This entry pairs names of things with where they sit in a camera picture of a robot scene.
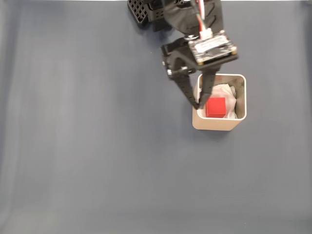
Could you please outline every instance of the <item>gray backdrop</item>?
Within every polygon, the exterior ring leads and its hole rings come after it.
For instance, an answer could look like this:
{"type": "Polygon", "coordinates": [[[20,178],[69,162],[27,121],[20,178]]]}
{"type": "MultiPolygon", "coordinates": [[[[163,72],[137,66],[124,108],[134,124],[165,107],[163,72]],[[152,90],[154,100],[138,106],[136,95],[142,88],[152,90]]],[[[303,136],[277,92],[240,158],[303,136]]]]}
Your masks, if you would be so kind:
{"type": "Polygon", "coordinates": [[[2,234],[312,233],[312,8],[223,7],[240,59],[221,72],[247,79],[247,118],[231,132],[192,127],[161,65],[179,34],[138,30],[125,1],[16,9],[2,234]]]}

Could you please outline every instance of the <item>cable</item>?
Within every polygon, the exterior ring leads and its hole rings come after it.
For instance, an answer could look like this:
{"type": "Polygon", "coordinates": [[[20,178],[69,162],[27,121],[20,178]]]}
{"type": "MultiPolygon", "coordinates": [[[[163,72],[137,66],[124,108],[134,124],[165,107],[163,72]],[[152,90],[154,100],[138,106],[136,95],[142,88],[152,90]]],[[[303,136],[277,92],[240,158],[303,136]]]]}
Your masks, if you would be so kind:
{"type": "Polygon", "coordinates": [[[198,0],[199,3],[197,5],[195,0],[191,0],[191,5],[195,9],[196,17],[199,22],[199,34],[200,32],[206,31],[207,27],[205,25],[204,19],[205,19],[205,5],[204,0],[198,0]]]}

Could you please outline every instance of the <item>robotic arm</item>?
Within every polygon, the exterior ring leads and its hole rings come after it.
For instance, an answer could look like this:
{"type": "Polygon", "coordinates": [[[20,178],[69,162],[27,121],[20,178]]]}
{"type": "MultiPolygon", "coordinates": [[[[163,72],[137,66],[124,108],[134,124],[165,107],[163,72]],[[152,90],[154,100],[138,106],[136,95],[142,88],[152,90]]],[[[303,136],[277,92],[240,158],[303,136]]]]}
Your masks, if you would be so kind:
{"type": "Polygon", "coordinates": [[[140,27],[150,21],[154,31],[173,27],[185,35],[161,47],[162,63],[193,107],[202,108],[221,65],[238,58],[223,30],[220,0],[128,0],[128,7],[140,27]],[[203,75],[198,100],[189,77],[196,71],[203,75]]]}

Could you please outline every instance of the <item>red block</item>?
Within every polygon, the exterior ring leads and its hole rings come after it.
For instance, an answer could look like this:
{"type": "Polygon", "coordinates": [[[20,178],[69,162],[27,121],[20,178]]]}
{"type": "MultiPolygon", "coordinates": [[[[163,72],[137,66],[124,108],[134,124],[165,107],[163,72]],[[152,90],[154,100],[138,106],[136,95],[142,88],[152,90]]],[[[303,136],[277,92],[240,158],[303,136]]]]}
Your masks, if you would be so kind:
{"type": "Polygon", "coordinates": [[[225,97],[211,97],[206,102],[206,117],[223,118],[226,115],[225,97]]]}

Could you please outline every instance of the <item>square container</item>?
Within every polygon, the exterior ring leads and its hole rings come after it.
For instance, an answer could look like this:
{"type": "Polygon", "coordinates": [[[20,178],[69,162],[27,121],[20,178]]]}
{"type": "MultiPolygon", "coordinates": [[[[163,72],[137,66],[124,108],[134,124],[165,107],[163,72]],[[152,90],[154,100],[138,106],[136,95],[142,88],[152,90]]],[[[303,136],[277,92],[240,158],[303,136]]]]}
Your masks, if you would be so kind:
{"type": "MultiPolygon", "coordinates": [[[[201,91],[201,75],[198,77],[194,96],[198,100],[201,91]]],[[[236,90],[235,112],[237,118],[207,118],[205,117],[205,105],[203,109],[196,110],[193,108],[193,126],[198,130],[220,130],[230,131],[236,125],[246,118],[246,79],[242,75],[235,74],[216,74],[214,85],[229,84],[234,86],[236,90]]]]}

